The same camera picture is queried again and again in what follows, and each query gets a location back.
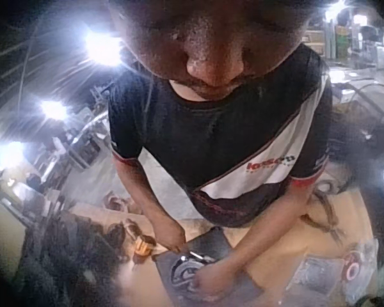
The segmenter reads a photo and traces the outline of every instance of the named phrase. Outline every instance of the white stripe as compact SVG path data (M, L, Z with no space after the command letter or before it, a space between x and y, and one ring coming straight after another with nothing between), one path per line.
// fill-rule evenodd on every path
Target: white stripe
M201 191L207 193L212 199L231 199L250 192L262 184L275 184L283 181L296 161L285 160L284 164L268 166L262 165L262 163L271 159L275 161L281 157L298 158L310 130L314 111L323 94L326 80L327 76L323 76L321 87L302 104L299 115L288 124L265 151L226 176L203 186ZM248 169L249 163L258 168Z

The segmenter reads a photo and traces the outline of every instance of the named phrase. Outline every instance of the wrist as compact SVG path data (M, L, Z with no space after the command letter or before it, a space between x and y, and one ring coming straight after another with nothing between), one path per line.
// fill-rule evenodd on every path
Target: wrist
M244 269L246 266L246 260L239 256L236 251L231 252L228 257L220 260L221 265L232 271L234 274Z
M152 224L152 227L164 223L165 220L170 218L169 215L162 210L151 210L149 212L146 212L145 216Z
M244 267L244 265L241 265L239 262L235 261L231 256L221 259L217 262L217 264L222 267L222 270L227 271L233 275L236 275Z

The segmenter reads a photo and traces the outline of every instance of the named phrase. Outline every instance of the fluorescent light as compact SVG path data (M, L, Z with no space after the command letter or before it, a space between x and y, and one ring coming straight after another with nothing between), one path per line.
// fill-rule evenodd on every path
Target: fluorescent light
M337 3L330 5L329 9L326 11L326 21L330 22L336 19L338 14L347 7L348 6L344 3L344 0L340 0Z
M353 22L364 27L368 24L367 16L365 15L354 15Z
M355 91L353 91L353 90L342 90L342 91L341 91L341 93L342 93L343 95L354 94L354 92L355 92Z
M0 171L13 168L23 160L23 145L20 142L11 142L0 150Z
M67 117L67 108L58 101L43 101L41 105L44 114L48 118L64 120Z
M340 83L346 78L346 74L342 70L331 70L330 79L332 83Z
M105 33L89 32L86 37L90 59L106 66L121 64L121 39Z

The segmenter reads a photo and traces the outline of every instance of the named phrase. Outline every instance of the wooden table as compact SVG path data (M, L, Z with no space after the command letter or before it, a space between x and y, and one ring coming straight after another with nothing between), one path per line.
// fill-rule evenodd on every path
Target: wooden table
M364 201L358 189L346 191L340 195L330 196L337 216L339 228L344 230L347 237L344 247L339 247L330 235L311 228L300 220L274 246L261 254L248 267L248 273L253 280L265 290L265 294L249 306L278 306L284 288L292 278L296 268L306 254L324 256L328 258L342 257L349 244L365 242L372 239L372 230ZM125 221L127 218L137 222L144 234L153 235L151 224L145 216L126 214L78 203L72 213L91 218L106 229L113 223ZM310 216L316 221L326 221L323 207L318 203L311 203ZM181 220L179 223L185 228L187 240L205 233L211 224L204 220ZM225 235L232 246L235 246L249 228L224 228ZM124 248L128 255L132 255L133 246L126 240ZM161 253L165 248L158 247L154 253ZM132 271L131 264L124 264L117 275L117 282L122 285L125 300L130 306L136 307L168 307L171 301L163 287L155 263L149 258L144 264ZM375 282L371 283L369 292L375 294ZM332 306L345 306L339 288L331 297Z

